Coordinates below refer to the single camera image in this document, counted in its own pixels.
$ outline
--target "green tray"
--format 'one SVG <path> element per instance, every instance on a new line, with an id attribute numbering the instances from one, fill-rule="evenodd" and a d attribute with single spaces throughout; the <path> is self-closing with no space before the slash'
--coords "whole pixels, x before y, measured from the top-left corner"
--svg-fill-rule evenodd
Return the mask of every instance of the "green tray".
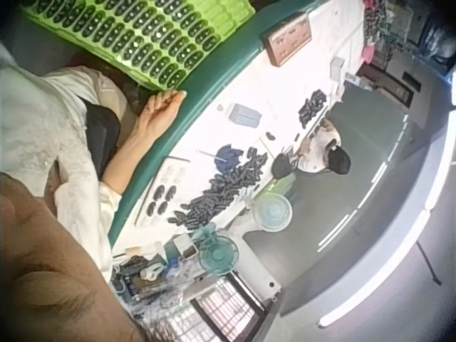
<path id="1" fill-rule="evenodd" d="M 262 35 L 297 11 L 312 11 L 327 0 L 282 0 L 262 9 L 229 37 L 180 86 L 188 92 L 177 119 L 141 160 L 120 201 L 109 231 L 114 246 L 136 202 L 163 160 L 204 109 L 263 49 Z"/>
<path id="2" fill-rule="evenodd" d="M 176 88 L 254 14 L 248 0 L 28 0 L 28 17 L 150 89 Z"/>

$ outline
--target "forearm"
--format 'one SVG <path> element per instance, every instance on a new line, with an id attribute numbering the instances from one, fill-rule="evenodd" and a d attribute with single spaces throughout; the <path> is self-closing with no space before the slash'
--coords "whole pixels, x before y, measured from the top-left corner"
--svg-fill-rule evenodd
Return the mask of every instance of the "forearm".
<path id="1" fill-rule="evenodd" d="M 123 194 L 141 159 L 155 140 L 132 135 L 109 162 L 103 174 L 103 183 L 119 195 Z"/>

